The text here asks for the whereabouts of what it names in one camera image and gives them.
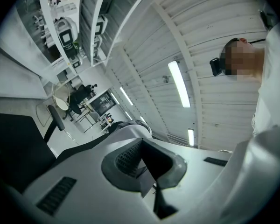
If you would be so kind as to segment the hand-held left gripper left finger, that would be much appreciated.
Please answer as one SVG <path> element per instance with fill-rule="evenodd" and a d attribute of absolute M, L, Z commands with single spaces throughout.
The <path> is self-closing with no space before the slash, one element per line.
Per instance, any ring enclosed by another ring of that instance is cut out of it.
<path fill-rule="evenodd" d="M 75 185 L 53 216 L 66 224 L 152 224 L 159 221 L 138 192 L 111 185 L 101 170 L 103 158 L 136 138 L 152 135 L 143 126 L 126 126 L 115 131 L 92 149 L 79 152 L 36 179 L 24 191 L 33 204 L 62 177 L 76 180 Z"/>

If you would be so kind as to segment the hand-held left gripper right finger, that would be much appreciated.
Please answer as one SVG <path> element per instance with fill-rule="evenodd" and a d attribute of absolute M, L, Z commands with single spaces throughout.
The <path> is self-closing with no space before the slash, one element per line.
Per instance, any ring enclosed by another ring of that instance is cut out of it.
<path fill-rule="evenodd" d="M 198 198 L 223 171 L 231 154 L 151 142 L 151 174 L 156 180 L 154 212 L 161 221 L 177 224 L 179 216 L 196 207 Z"/>

